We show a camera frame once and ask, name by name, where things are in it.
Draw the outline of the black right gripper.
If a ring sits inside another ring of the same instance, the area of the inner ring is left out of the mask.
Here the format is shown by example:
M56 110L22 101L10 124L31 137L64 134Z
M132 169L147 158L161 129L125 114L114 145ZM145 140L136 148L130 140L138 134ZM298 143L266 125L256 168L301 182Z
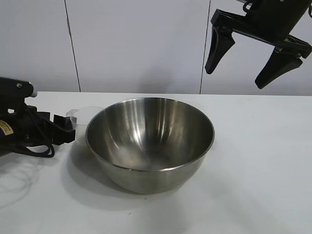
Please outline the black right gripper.
M245 15L238 15L216 9L211 19L212 37L207 74L212 74L223 56L235 44L232 33L262 41L275 48L261 72L255 79L263 89L281 75L299 68L312 52L307 42L290 35L303 15L312 11L310 0L246 0L243 3Z

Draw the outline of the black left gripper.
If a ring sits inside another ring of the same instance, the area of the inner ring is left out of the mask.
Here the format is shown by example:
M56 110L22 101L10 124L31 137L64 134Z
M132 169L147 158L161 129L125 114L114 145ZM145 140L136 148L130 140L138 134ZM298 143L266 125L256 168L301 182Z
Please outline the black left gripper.
M54 123L65 130L53 132L50 113L38 112L24 98L1 97L0 154L52 156L52 144L71 143L76 134L69 117L54 115Z

